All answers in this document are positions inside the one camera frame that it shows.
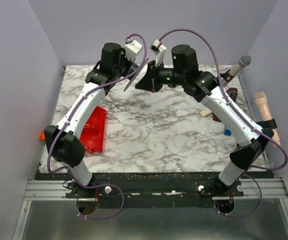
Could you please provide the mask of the brown wooden metronome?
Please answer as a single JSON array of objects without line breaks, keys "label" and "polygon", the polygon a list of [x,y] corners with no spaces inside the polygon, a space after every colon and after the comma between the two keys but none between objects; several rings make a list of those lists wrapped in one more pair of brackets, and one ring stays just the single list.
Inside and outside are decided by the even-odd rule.
[{"label": "brown wooden metronome", "polygon": [[[230,87],[226,93],[229,95],[229,97],[234,101],[236,102],[236,99],[237,99],[237,95],[238,95],[238,89],[237,88],[233,88],[233,87]],[[214,114],[212,113],[212,119],[215,121],[215,122],[221,122],[221,120]]]}]

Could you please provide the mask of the grey silver microphone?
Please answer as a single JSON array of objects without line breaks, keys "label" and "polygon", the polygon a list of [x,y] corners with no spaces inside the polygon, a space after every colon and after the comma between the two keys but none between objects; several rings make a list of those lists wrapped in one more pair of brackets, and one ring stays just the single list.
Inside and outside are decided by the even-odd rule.
[{"label": "grey silver microphone", "polygon": [[221,74],[223,87],[227,86],[246,66],[250,65],[251,56],[243,55],[237,64],[233,65],[225,73]]}]

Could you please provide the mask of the white flat toy brick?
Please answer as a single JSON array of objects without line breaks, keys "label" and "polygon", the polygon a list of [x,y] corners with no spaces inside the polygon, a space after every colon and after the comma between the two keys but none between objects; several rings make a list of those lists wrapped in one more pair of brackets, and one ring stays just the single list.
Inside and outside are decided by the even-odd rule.
[{"label": "white flat toy brick", "polygon": [[212,113],[212,111],[207,108],[207,109],[202,110],[199,114],[200,114],[201,117],[206,117],[206,116],[208,116],[211,113]]}]

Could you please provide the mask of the blue toy brick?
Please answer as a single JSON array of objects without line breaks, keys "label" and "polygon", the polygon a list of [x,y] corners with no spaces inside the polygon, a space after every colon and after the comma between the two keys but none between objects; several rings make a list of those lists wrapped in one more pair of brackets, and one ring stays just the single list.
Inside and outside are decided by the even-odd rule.
[{"label": "blue toy brick", "polygon": [[225,136],[231,136],[231,135],[232,135],[231,131],[227,128],[227,126],[224,126],[224,132],[223,132],[223,134],[224,134]]}]

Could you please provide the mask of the pink beige microphone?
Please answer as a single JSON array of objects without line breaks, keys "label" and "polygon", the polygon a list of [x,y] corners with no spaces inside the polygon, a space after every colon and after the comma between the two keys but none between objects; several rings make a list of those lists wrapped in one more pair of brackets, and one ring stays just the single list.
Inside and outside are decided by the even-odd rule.
[{"label": "pink beige microphone", "polygon": [[[265,93],[262,91],[256,92],[253,95],[253,99],[254,99],[255,104],[258,107],[258,110],[259,110],[260,115],[262,117],[262,121],[273,119],[273,117],[270,113],[269,107],[268,107],[267,97],[266,97]],[[272,131],[274,132],[272,139],[280,145],[280,139],[279,139],[279,135],[277,133],[277,129],[272,129]]]}]

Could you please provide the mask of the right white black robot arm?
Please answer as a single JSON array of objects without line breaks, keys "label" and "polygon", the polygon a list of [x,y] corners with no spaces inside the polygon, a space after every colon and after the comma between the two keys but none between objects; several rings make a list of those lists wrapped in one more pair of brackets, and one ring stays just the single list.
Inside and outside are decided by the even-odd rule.
[{"label": "right white black robot arm", "polygon": [[189,45],[172,48],[172,68],[162,62],[166,51],[162,44],[151,45],[150,49],[156,54],[156,60],[148,63],[145,76],[135,88],[153,93],[164,85],[182,86],[186,94],[212,110],[237,141],[236,149],[229,155],[230,162],[218,176],[224,185],[232,185],[262,154],[268,144],[267,137],[272,137],[273,131],[253,122],[227,94],[222,94],[216,77],[199,70],[196,52]]}]

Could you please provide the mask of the black filament spool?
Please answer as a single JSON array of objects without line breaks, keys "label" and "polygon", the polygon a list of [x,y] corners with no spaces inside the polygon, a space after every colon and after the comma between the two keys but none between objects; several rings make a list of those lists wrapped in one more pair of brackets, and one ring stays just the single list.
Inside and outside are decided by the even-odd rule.
[{"label": "black filament spool", "polygon": [[133,81],[136,79],[136,77],[138,76],[138,74],[141,72],[141,70],[143,69],[143,67],[147,64],[149,58],[147,58],[145,61],[144,61],[144,64],[143,66],[141,67],[138,67],[136,70],[138,70],[131,78],[128,78],[129,82],[128,84],[125,86],[124,88],[124,92],[130,87],[130,85],[133,83]]}]

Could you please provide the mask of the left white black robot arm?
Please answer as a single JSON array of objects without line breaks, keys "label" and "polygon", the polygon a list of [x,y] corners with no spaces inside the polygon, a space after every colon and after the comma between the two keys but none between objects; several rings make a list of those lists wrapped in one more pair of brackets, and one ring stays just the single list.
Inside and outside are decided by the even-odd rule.
[{"label": "left white black robot arm", "polygon": [[113,42],[104,44],[101,59],[87,74],[75,103],[56,125],[47,126],[44,131],[48,156],[67,167],[82,185],[88,185],[93,177],[84,162],[85,148],[80,142],[83,128],[114,82],[122,77],[131,78],[137,68],[134,60],[142,47],[136,40],[124,46]]}]

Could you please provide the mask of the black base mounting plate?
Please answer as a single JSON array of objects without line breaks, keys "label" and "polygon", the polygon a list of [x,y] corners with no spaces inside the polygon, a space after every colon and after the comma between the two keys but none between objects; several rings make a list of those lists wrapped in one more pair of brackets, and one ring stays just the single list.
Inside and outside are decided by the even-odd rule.
[{"label": "black base mounting plate", "polygon": [[217,176],[217,172],[95,173],[90,186],[96,189],[78,186],[66,173],[37,172],[35,180],[64,181],[62,200],[100,209],[210,208],[214,199],[232,201],[243,196],[239,180],[224,187]]}]

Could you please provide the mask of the red plastic bin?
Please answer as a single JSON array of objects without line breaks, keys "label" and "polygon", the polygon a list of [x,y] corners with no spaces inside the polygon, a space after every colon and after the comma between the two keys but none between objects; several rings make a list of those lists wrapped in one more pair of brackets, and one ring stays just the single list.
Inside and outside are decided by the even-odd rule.
[{"label": "red plastic bin", "polygon": [[82,130],[80,142],[89,153],[103,151],[106,116],[107,111],[97,106]]}]

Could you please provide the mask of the orange toy brick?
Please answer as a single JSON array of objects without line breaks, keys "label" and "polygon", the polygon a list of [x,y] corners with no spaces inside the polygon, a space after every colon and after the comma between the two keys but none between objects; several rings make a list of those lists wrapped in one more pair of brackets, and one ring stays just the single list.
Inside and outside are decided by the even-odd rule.
[{"label": "orange toy brick", "polygon": [[41,140],[41,141],[45,140],[45,133],[44,133],[44,132],[42,132],[42,133],[40,134],[39,140]]}]

